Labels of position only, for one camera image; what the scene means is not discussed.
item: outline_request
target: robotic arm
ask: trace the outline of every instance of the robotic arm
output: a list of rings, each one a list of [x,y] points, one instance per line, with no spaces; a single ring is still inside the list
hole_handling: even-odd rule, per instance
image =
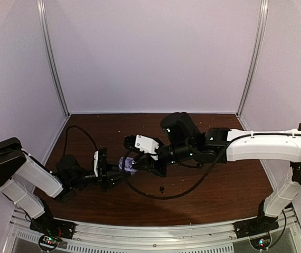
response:
[[[236,222],[238,238],[278,228],[282,210],[301,192],[301,124],[298,129],[280,132],[254,132],[215,128],[200,133],[186,113],[173,113],[161,122],[170,144],[142,135],[126,137],[124,146],[137,153],[125,166],[128,175],[146,170],[165,177],[167,166],[195,160],[199,164],[226,163],[243,159],[279,159],[291,162],[291,169],[278,188],[258,208],[254,219]],[[0,191],[32,218],[31,228],[57,236],[72,238],[74,224],[53,218],[47,205],[27,192],[16,180],[25,178],[48,196],[66,202],[76,195],[74,188],[100,186],[103,191],[124,180],[120,165],[106,161],[107,150],[94,155],[93,171],[80,167],[76,158],[65,155],[52,173],[22,149],[17,138],[0,142]]]

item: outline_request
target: enclosure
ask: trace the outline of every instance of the enclosure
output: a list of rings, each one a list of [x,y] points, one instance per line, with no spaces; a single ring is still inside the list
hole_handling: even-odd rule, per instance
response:
[[[173,112],[188,112],[200,131],[297,128],[301,1],[0,1],[0,141],[18,137],[53,170],[66,127],[77,124],[118,161],[128,135],[166,141],[160,121]],[[68,152],[85,168],[92,151],[81,132],[70,134]],[[256,252],[232,223],[256,216],[288,168],[280,160],[222,164],[196,192],[161,203],[121,183],[61,204],[24,183],[56,218],[77,224],[55,252]],[[171,195],[201,175],[173,167],[166,178],[131,181]],[[292,203],[270,252],[301,252],[301,193]],[[283,215],[278,221],[274,239]],[[28,225],[0,193],[0,252],[40,252]]]

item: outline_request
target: metal frame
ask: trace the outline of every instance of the metal frame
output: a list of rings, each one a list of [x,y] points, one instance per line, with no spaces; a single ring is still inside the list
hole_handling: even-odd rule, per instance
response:
[[[60,126],[59,132],[57,133],[57,135],[56,135],[55,138],[53,139],[52,144],[51,144],[50,147],[48,148],[47,153],[45,154],[43,160],[41,161],[41,163],[42,163],[43,165],[46,165],[46,163],[47,163],[47,161],[48,161],[48,159],[49,159],[49,157],[50,157],[50,155],[51,155],[51,153],[52,153],[52,151],[53,151],[53,149],[54,149],[54,146],[55,146],[56,142],[58,141],[58,139],[59,139],[59,137],[60,137],[62,131],[63,131],[64,128],[66,127],[66,124],[67,124],[67,122],[68,122],[69,119],[70,119],[70,115],[67,116],[67,117],[65,118],[64,122],[63,122],[62,125]]]
[[[238,117],[241,117],[241,115],[243,113],[244,106],[246,104],[246,101],[247,101],[247,98],[249,95],[249,91],[251,88],[251,84],[252,84],[252,81],[253,81],[253,78],[255,75],[255,71],[257,68],[258,55],[259,55],[261,45],[262,45],[262,42],[264,39],[264,34],[265,34],[265,28],[266,28],[266,23],[267,23],[267,14],[268,14],[268,0],[261,0],[255,46],[254,46],[254,51],[253,51],[252,58],[251,58],[249,72],[248,72],[248,75],[246,78],[245,88],[244,88],[243,95],[241,97],[239,108],[237,111]]]
[[[301,227],[293,208],[285,210],[287,228],[297,252],[301,253]],[[58,249],[66,252],[124,252],[124,253],[178,253],[178,252],[214,252],[213,249],[226,247],[233,252],[233,243],[248,240],[236,238],[233,223],[218,222],[203,225],[170,227],[127,227],[108,226],[94,223],[77,222],[72,240],[64,239]],[[283,229],[284,216],[280,215],[279,229]],[[37,243],[41,234],[29,230],[29,221],[25,213],[16,209],[10,221],[7,237],[3,241],[2,252],[11,253],[17,238]]]
[[[46,48],[46,52],[47,52],[47,60],[48,60],[49,66],[50,66],[53,83],[54,83],[57,97],[59,99],[63,113],[64,113],[65,117],[67,118],[70,115],[70,113],[67,108],[67,104],[65,101],[64,94],[62,92],[62,88],[60,85],[60,79],[59,79],[56,65],[55,65],[55,59],[54,59],[54,55],[53,55],[53,51],[52,51],[52,43],[51,43],[51,39],[50,39],[50,34],[48,32],[47,17],[46,17],[46,11],[45,11],[45,0],[37,0],[37,5],[38,5],[38,13],[39,13],[39,18],[40,18],[41,29],[43,32],[44,44],[45,44],[45,48]]]

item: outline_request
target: lavender wall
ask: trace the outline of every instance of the lavender wall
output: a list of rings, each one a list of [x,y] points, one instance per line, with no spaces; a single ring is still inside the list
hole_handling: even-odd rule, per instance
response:
[[[243,115],[254,130],[291,129],[301,122],[301,0],[269,2],[263,48]],[[268,164],[279,182],[289,164]],[[301,194],[294,205],[301,224]]]
[[[0,0],[0,141],[16,136],[42,160],[63,122],[36,1]],[[0,194],[0,246],[12,211]]]
[[[46,1],[68,108],[235,112],[260,0]]]

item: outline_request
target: purple object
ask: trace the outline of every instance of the purple object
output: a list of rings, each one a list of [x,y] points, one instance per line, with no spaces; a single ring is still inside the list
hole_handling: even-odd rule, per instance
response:
[[[134,175],[137,170],[133,169],[133,163],[132,161],[134,160],[134,158],[132,157],[127,157],[127,159],[125,160],[125,164],[124,164],[124,170],[127,172],[130,172],[132,175]],[[123,157],[120,158],[120,162],[119,162],[119,170],[122,171],[122,162],[123,162]]]

